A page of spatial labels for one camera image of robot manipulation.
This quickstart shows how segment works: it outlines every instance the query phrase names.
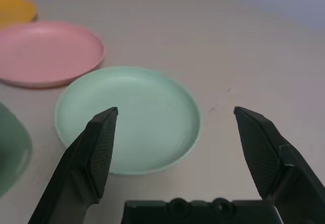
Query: white table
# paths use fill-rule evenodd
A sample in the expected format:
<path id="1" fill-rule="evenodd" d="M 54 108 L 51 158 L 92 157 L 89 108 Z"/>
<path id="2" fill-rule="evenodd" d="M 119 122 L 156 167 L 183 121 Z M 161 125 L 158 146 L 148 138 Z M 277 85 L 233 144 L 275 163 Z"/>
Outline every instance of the white table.
<path id="1" fill-rule="evenodd" d="M 128 199 L 259 199 L 244 160 L 234 106 L 264 114 L 325 183 L 325 35 L 232 0 L 34 0 L 40 20 L 89 27 L 107 46 L 102 67 L 138 66 L 184 83 L 203 133 L 177 166 L 109 176 L 87 223 L 120 223 Z M 27 223 L 64 152 L 53 110 L 64 88 L 0 84 L 0 101 L 33 140 L 28 169 L 0 198 L 1 223 Z"/>

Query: plastic plate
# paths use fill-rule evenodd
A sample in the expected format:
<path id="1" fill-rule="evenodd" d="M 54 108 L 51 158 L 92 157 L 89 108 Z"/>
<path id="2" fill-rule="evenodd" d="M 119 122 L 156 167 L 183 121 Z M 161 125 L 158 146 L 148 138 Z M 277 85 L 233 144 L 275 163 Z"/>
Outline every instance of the plastic plate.
<path id="1" fill-rule="evenodd" d="M 199 136 L 200 114 L 176 81 L 146 69 L 115 67 L 91 72 L 60 97 L 55 126 L 68 147 L 92 117 L 118 107 L 110 173 L 140 175 L 184 157 Z"/>

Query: pink plate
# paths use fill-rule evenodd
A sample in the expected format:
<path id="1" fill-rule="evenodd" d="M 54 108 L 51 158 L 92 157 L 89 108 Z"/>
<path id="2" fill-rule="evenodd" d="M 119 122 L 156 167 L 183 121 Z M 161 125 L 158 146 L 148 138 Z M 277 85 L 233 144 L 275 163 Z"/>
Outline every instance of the pink plate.
<path id="1" fill-rule="evenodd" d="M 100 38 L 67 23 L 19 24 L 0 32 L 0 80 L 18 86 L 70 83 L 95 69 L 104 56 Z"/>

